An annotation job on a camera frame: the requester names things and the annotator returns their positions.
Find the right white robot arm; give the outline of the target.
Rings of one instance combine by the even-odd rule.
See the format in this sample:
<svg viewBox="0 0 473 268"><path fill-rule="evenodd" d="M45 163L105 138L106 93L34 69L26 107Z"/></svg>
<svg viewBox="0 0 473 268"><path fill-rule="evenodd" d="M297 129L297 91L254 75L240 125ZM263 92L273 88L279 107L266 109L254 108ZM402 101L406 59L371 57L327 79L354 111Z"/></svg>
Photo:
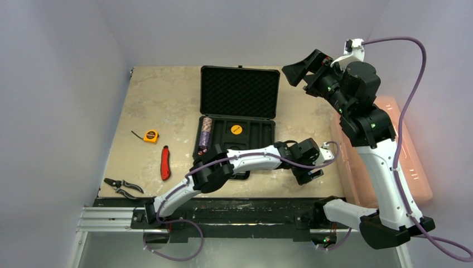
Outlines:
<svg viewBox="0 0 473 268"><path fill-rule="evenodd" d="M434 220L422 214L408 189L397 153L400 134L388 113L374 103L381 84L375 67L361 60L342 66L315 50L282 71L291 86L305 82L308 95L325 99L339 114L340 127L361 157L377 197L375 209L329 197L313 212L314 222L356 229L376 250L434 230Z"/></svg>

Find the purple poker chip stack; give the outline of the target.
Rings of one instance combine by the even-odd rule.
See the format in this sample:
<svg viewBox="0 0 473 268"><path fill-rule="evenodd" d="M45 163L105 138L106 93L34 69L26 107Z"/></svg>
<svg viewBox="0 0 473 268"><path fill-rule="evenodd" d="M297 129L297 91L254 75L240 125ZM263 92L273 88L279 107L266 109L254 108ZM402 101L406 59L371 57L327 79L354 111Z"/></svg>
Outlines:
<svg viewBox="0 0 473 268"><path fill-rule="evenodd" d="M202 130L200 132L199 147L208 147L211 137L211 131Z"/></svg>

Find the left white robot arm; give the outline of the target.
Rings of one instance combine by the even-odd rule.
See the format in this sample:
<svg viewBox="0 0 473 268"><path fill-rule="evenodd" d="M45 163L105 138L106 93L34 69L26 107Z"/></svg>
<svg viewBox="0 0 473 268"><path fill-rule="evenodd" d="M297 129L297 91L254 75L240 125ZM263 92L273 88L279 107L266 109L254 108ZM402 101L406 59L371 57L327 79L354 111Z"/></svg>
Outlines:
<svg viewBox="0 0 473 268"><path fill-rule="evenodd" d="M312 138L302 142L275 142L252 150L227 150L216 145L194 162L179 184L144 206L144 220L152 228L160 228L188 200L219 190L238 174L285 169L292 172L298 185L303 185L321 176L322 167L333 160L330 145L319 147Z"/></svg>

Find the black poker set case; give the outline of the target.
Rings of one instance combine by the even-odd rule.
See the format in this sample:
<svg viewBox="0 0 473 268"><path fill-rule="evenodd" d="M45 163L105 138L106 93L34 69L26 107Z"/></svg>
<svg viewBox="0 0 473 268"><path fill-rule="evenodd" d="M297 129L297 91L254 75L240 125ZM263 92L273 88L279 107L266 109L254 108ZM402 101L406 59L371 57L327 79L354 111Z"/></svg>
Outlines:
<svg viewBox="0 0 473 268"><path fill-rule="evenodd" d="M280 72L205 65L200 69L200 113L192 158L197 160L202 120L213 119L208 150L219 145L227 150L252 150L275 142ZM240 135L231 133L240 125Z"/></svg>

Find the yellow dealer button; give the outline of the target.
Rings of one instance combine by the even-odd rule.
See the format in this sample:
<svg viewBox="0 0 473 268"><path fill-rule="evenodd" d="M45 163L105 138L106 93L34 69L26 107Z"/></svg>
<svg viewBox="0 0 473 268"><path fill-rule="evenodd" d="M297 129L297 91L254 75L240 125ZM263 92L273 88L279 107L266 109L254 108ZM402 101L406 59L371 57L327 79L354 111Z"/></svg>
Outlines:
<svg viewBox="0 0 473 268"><path fill-rule="evenodd" d="M231 126L230 131L234 135L240 135L243 132L243 128L240 125L233 125Z"/></svg>

